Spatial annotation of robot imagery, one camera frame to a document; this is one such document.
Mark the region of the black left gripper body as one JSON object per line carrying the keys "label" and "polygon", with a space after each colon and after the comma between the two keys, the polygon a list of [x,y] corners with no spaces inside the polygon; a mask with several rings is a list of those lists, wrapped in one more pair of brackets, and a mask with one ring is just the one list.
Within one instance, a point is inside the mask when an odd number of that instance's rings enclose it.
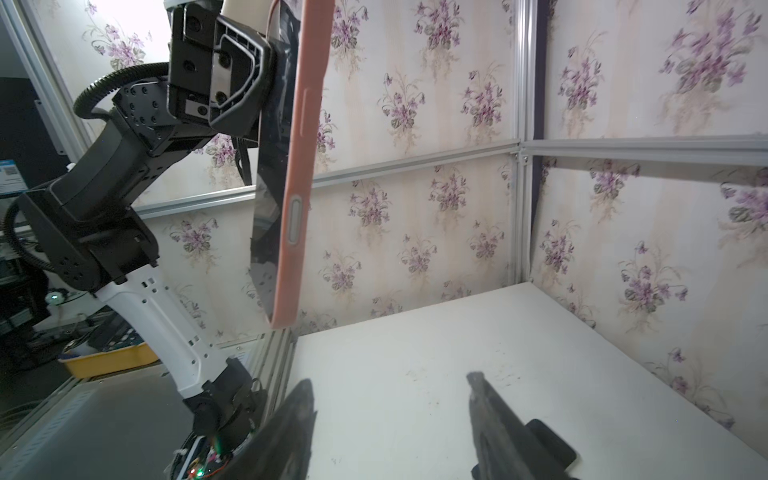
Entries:
{"label": "black left gripper body", "polygon": [[187,2],[167,11],[169,113],[230,137],[256,138],[275,76],[270,42],[220,14],[212,2]]}

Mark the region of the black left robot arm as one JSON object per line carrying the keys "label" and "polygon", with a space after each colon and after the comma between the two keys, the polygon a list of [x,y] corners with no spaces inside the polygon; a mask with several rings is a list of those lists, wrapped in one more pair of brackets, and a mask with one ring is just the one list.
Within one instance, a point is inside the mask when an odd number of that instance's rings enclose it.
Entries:
{"label": "black left robot arm", "polygon": [[74,113],[104,129],[67,173],[12,202],[3,233],[24,261],[124,318],[171,374],[193,435],[236,457],[257,443],[267,398],[164,281],[157,239],[133,203],[217,135],[240,152],[257,144],[274,55],[219,1],[171,1],[166,9],[168,60],[122,68],[81,92]]}

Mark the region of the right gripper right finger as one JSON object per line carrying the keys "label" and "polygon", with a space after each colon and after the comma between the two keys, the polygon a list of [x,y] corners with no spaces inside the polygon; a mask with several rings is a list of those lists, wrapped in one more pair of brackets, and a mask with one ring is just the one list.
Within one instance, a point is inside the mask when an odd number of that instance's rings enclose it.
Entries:
{"label": "right gripper right finger", "polygon": [[545,423],[524,423],[481,372],[470,372],[474,479],[568,479],[577,452]]}

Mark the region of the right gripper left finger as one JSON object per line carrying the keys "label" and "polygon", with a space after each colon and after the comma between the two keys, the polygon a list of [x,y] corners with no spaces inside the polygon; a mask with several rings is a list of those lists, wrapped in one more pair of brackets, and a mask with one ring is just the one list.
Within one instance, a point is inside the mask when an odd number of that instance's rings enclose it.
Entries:
{"label": "right gripper left finger", "polygon": [[212,478],[306,479],[316,416],[312,382],[303,379],[255,437]]}

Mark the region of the pink-cased phone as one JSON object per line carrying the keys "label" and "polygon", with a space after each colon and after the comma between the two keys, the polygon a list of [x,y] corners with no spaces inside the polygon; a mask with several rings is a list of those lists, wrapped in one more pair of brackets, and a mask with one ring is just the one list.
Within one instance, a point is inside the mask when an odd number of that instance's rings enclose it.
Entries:
{"label": "pink-cased phone", "polygon": [[271,18],[275,66],[261,112],[257,174],[275,206],[253,218],[250,273],[272,329],[292,326],[299,310],[334,8],[332,1],[280,1]]}

